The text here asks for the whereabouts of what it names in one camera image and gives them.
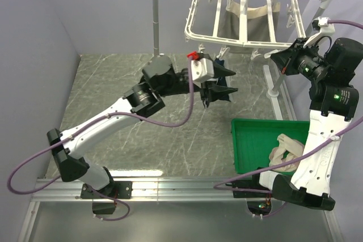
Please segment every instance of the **green plastic bin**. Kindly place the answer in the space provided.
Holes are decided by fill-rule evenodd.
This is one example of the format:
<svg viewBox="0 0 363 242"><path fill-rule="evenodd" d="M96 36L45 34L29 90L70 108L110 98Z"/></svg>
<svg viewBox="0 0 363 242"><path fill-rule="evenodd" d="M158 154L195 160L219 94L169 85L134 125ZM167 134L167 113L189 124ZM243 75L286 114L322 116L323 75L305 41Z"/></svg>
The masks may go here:
<svg viewBox="0 0 363 242"><path fill-rule="evenodd" d="M277 137L283 133L305 145L310 123L307 121L280 121L233 119L232 135L234 165L238 174L268 167L272 149L278 146Z"/></svg>

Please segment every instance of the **clothes drying rack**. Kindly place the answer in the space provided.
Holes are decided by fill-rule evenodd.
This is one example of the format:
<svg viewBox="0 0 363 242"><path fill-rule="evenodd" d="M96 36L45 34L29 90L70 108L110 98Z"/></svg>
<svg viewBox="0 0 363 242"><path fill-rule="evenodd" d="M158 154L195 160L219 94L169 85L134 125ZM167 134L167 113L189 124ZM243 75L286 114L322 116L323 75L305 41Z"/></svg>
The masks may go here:
<svg viewBox="0 0 363 242"><path fill-rule="evenodd" d="M240 13L239 13L239 39L228 39L224 37L218 37L218 30L220 27L220 15L221 15L221 5L222 0L217 0L217 7L216 7L216 15L213 25L213 34L212 35L203 35L193 32L193 24L195 22L196 18L196 11L198 7L198 3L200 0L192 0L191 7L189 8L189 14L187 17L187 23L185 25L184 34L185 38L199 41L199 42L208 42L208 43L216 43L221 44L222 47L226 47L228 45L233 46L241 46L245 48L267 48L267 49L273 49L272 52L275 52L276 50L283 50L292 45L292 43L289 42L277 42L276 36L275 36L275 27L273 23L273 15L272 15L272 0L266 0L267 4L267 18L268 18L268 29L269 29L269 41L250 41L248 40L247 35L247 8L248 8L248 0L240 0ZM329 6L330 2L332 0L319 0L320 4L319 7L312 18L315 19L321 15L323 15L326 8ZM311 22L309 22L308 27L305 29L301 17L301 12L299 8L298 0L290 0L290 6L288 8L288 15L289 20L287 27L291 27L295 25L296 34L297 37L305 38L308 36L313 28L311 26ZM159 50L159 0L153 0L153 38L154 38L154 55L158 56L160 55ZM286 85L284 82L285 75L279 75L279 78L276 82L276 84L273 84L271 72L268 65L265 65L263 67L264 69L264 75L266 84L268 87L267 96L271 99L273 111L275 113L275 118L277 120L282 120L282 114L280 107L278 105L278 96L280 94L279 90L281 88L286 89Z"/></svg>

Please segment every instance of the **marble floor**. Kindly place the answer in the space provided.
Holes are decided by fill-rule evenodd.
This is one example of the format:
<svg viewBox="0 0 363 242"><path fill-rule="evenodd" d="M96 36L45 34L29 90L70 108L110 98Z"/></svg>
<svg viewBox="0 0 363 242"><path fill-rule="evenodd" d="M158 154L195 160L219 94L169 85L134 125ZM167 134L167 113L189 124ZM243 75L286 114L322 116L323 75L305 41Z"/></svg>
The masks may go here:
<svg viewBox="0 0 363 242"><path fill-rule="evenodd" d="M185 54L168 54L176 71L187 66ZM66 107L61 130L75 127L113 104L141 77L150 54L85 54L82 56ZM233 176L234 152L231 120L275 119L266 97L263 65L271 60L248 54L229 54L231 86L239 91L233 102L216 101L204 109L199 93L191 119L179 128L164 128L145 122L120 130L98 143L88 153L93 162L115 170L154 171L162 176ZM166 97L166 107L152 116L163 122L178 122L188 110L188 95ZM288 114L281 103L284 119ZM52 160L47 177L58 175Z"/></svg>

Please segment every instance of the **red connector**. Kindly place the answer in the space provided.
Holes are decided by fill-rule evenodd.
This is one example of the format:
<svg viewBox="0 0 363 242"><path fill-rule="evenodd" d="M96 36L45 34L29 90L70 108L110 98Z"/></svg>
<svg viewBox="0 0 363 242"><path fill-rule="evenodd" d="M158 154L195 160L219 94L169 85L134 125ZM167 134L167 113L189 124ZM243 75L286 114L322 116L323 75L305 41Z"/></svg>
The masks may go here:
<svg viewBox="0 0 363 242"><path fill-rule="evenodd" d="M199 59L200 59L199 54L198 54L198 52L196 52L196 51L194 51L194 52L192 52L192 53L189 53L189 54L187 55L187 57L188 57L188 58L189 58L189 57L192 57L192 59L193 59L193 60L199 60Z"/></svg>

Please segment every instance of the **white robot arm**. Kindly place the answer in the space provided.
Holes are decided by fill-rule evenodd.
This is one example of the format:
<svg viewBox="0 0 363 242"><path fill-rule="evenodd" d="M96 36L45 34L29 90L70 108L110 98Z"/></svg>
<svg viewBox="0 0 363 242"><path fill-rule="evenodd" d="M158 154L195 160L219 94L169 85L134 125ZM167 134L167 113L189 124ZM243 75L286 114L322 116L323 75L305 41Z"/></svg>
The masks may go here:
<svg viewBox="0 0 363 242"><path fill-rule="evenodd" d="M194 91L199 91L206 105L219 98L237 91L237 88L219 86L212 78L235 75L235 72L225 69L212 61L204 53L192 53L191 75ZM140 122L135 114L148 118L162 109L165 105L162 96L189 93L188 70L176 73L171 60L167 56L158 56L142 69L143 77L139 84L131 88L106 110L97 114L74 128L60 132L53 129L48 132L51 145L70 139L52 150L63 181L76 179L85 182L93 189L106 196L114 196L115 186L112 176L106 167L101 167L89 161L85 154L96 143L114 132ZM113 115L112 113L127 113L128 115Z"/></svg>
<svg viewBox="0 0 363 242"><path fill-rule="evenodd" d="M302 74L311 81L310 128L303 156L327 138L332 142L302 160L291 178L266 171L258 180L272 191L274 198L312 209L332 210L335 201L330 197L330 177L342 136L335 134L348 127L356 111L359 94L349 82L363 59L363 45L339 38L321 57L318 46L311 45L311 41L315 43L322 33L329 34L329 29L334 32L334 28L327 23L315 25L327 28L328 32L320 31L320 36L309 39L298 38L289 49L272 54L271 59L286 75Z"/></svg>

